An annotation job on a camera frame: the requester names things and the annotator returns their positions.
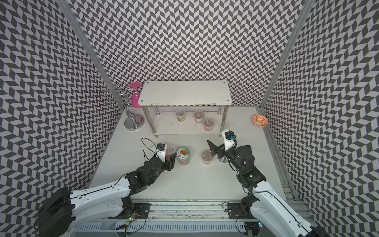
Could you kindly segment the clear cup orange contents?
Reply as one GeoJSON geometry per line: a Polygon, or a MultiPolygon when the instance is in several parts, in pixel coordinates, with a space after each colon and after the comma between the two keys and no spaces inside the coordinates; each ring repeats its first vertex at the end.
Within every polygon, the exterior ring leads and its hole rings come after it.
{"type": "Polygon", "coordinates": [[[212,156],[212,153],[210,150],[206,150],[204,151],[202,154],[201,154],[201,159],[202,159],[202,162],[205,164],[205,165],[209,165],[212,163],[213,161],[213,156],[212,156]]]}

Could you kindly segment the red jar with printed lid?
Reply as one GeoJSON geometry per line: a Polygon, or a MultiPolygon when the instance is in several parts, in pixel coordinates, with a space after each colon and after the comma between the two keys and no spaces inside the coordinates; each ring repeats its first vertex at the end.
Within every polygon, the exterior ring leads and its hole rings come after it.
{"type": "Polygon", "coordinates": [[[190,150],[188,148],[182,147],[179,148],[177,151],[177,158],[176,160],[180,165],[188,165],[190,162],[190,150]]]}

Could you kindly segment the small cup red contents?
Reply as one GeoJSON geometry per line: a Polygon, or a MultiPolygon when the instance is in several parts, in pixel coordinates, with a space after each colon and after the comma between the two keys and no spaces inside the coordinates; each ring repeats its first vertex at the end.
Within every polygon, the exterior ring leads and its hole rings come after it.
{"type": "Polygon", "coordinates": [[[166,155],[166,159],[169,160],[170,157],[176,153],[176,150],[175,148],[171,147],[171,146],[167,146],[166,150],[165,150],[165,155],[166,155]]]}

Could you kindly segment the white lid seed jar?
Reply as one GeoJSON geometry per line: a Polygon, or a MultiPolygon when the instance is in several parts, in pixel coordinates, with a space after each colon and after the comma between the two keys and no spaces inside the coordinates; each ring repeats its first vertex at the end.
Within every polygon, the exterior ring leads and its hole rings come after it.
{"type": "Polygon", "coordinates": [[[154,145],[150,148],[150,150],[151,150],[151,154],[152,155],[155,154],[155,153],[157,153],[157,149],[156,149],[156,147],[154,145]]]}

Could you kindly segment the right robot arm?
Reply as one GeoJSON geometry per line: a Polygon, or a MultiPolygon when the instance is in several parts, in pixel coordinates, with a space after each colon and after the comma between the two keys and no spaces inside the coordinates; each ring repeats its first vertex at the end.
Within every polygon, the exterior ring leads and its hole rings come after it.
{"type": "Polygon", "coordinates": [[[212,156],[225,158],[236,172],[242,188],[248,191],[241,201],[241,209],[248,218],[262,222],[277,237],[327,237],[321,226],[315,226],[298,214],[274,190],[266,177],[255,166],[250,145],[238,146],[233,131],[222,132],[224,143],[216,146],[208,141],[212,156]]]}

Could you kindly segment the white two-tier shelf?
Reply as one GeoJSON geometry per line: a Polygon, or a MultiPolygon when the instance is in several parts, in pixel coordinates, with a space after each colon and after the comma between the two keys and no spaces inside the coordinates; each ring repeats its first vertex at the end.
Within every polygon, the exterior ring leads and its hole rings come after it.
{"type": "Polygon", "coordinates": [[[220,134],[226,127],[232,98],[226,81],[148,81],[138,103],[155,136],[220,134]],[[183,122],[177,120],[179,110],[186,113],[183,122]],[[214,121],[211,131],[194,121],[195,111],[203,111],[205,118],[214,121]]]}

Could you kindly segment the orange patterned bowl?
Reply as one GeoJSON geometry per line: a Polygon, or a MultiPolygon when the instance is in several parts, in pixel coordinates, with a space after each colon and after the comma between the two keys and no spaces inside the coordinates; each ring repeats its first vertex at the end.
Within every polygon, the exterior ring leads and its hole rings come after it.
{"type": "Polygon", "coordinates": [[[252,122],[256,127],[265,127],[268,125],[269,121],[266,116],[256,114],[252,117],[252,122]]]}

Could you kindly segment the small cup back right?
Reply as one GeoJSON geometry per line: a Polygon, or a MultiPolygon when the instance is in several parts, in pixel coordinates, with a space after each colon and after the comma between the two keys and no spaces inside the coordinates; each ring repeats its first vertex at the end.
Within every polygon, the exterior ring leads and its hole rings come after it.
{"type": "Polygon", "coordinates": [[[196,123],[203,123],[204,120],[204,112],[203,111],[195,111],[193,114],[194,121],[196,123]]]}

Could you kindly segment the small cup yellow label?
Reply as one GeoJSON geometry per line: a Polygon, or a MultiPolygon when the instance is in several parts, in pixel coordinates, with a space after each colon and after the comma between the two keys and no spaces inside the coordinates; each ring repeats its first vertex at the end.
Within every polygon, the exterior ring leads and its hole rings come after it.
{"type": "Polygon", "coordinates": [[[177,120],[179,122],[183,122],[185,120],[185,118],[186,118],[186,113],[183,110],[179,110],[179,111],[176,112],[176,116],[177,116],[177,120]]]}

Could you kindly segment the silver metal cup stand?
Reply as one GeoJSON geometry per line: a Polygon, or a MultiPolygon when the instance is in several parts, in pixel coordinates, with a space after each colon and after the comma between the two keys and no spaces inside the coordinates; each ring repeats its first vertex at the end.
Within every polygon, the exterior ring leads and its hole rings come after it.
{"type": "Polygon", "coordinates": [[[109,90],[104,91],[102,96],[106,100],[106,104],[109,106],[116,105],[116,96],[121,99],[122,107],[126,114],[126,119],[124,120],[124,127],[129,131],[137,131],[143,127],[145,120],[140,114],[135,114],[130,111],[130,106],[132,105],[131,99],[127,95],[127,89],[123,88],[120,83],[113,84],[115,91],[110,92],[109,90]]]}

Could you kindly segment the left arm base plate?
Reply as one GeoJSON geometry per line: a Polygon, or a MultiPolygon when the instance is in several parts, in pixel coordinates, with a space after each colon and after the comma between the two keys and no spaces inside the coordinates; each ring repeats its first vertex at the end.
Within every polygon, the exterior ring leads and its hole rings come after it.
{"type": "Polygon", "coordinates": [[[151,206],[150,203],[135,203],[133,208],[125,208],[118,216],[108,217],[108,219],[128,220],[133,214],[136,214],[135,218],[146,220],[149,217],[151,206]]]}

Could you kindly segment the aluminium front rail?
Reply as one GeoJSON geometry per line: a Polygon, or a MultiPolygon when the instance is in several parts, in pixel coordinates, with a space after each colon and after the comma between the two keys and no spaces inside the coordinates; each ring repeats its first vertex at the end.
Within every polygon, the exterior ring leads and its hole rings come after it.
{"type": "MultiPolygon", "coordinates": [[[[68,202],[63,205],[64,214],[68,216],[68,220],[74,226],[94,221],[115,220],[108,217],[118,216],[125,208],[134,207],[135,203],[150,203],[151,209],[148,219],[158,221],[191,221],[191,220],[231,220],[228,216],[227,203],[239,203],[236,201],[148,201],[148,200],[131,200],[127,199],[123,202],[119,200],[111,200],[98,206],[88,209],[79,208],[78,204],[68,202]]],[[[261,220],[264,216],[272,213],[269,208],[259,201],[248,207],[253,216],[252,219],[239,220],[261,220]]],[[[123,222],[137,221],[142,219],[135,218],[136,214],[128,220],[119,220],[123,222]]]]}

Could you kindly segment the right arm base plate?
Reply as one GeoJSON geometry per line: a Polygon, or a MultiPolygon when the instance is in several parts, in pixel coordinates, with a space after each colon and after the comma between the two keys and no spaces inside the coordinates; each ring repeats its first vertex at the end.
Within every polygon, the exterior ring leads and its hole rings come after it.
{"type": "Polygon", "coordinates": [[[229,219],[252,219],[250,209],[242,203],[227,203],[229,219]]]}

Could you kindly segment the right aluminium corner post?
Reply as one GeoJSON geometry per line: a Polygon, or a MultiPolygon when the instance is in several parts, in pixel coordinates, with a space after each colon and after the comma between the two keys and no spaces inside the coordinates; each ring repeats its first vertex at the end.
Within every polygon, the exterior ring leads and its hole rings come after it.
{"type": "Polygon", "coordinates": [[[260,110],[263,110],[265,105],[267,104],[274,88],[275,88],[275,85],[277,84],[278,82],[278,79],[282,73],[282,70],[284,69],[284,66],[289,58],[289,56],[291,55],[291,52],[295,46],[295,43],[300,35],[300,32],[302,31],[302,28],[304,26],[304,24],[306,23],[307,21],[307,18],[313,8],[313,5],[315,4],[315,0],[306,0],[305,1],[305,4],[300,12],[300,15],[299,15],[299,18],[296,20],[296,23],[295,23],[295,26],[294,26],[294,29],[293,31],[291,32],[291,35],[289,37],[289,40],[283,50],[283,53],[280,57],[280,60],[278,62],[278,65],[274,71],[274,74],[268,84],[268,87],[267,87],[267,90],[266,92],[264,93],[264,96],[261,100],[261,103],[259,105],[259,109],[260,110]]]}

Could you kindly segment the aluminium corner post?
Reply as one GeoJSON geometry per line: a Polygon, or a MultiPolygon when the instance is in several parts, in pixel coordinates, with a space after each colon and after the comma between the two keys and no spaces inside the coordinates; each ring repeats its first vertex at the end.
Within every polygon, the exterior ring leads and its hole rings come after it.
{"type": "Polygon", "coordinates": [[[300,15],[299,15],[299,18],[296,20],[296,23],[295,23],[295,26],[294,26],[294,29],[293,31],[291,32],[291,35],[289,37],[289,40],[283,50],[283,53],[280,57],[280,60],[278,62],[278,65],[274,71],[274,74],[268,84],[268,87],[267,87],[267,90],[266,92],[264,93],[264,96],[261,100],[261,103],[259,105],[259,109],[260,110],[263,110],[265,105],[267,104],[274,88],[275,88],[275,85],[277,84],[278,82],[278,79],[282,73],[282,70],[284,69],[284,66],[289,58],[289,56],[291,55],[291,52],[295,46],[295,43],[300,35],[300,32],[302,31],[302,28],[304,26],[304,24],[306,23],[307,21],[307,18],[313,8],[313,5],[315,4],[315,0],[306,0],[305,1],[305,4],[300,12],[300,15]]]}
{"type": "Polygon", "coordinates": [[[72,27],[73,31],[75,32],[76,36],[78,37],[80,43],[82,44],[84,50],[88,54],[88,57],[91,59],[92,63],[94,64],[96,70],[98,71],[101,79],[107,86],[107,89],[110,92],[110,95],[114,98],[116,103],[124,109],[122,99],[117,93],[111,79],[108,77],[104,67],[102,66],[99,58],[97,57],[97,54],[95,53],[93,47],[91,46],[89,40],[87,39],[84,31],[82,30],[80,24],[77,22],[76,17],[74,16],[73,12],[71,11],[71,8],[67,1],[64,0],[57,0],[56,3],[58,4],[59,8],[62,10],[65,18],[67,19],[68,23],[72,27]]]}

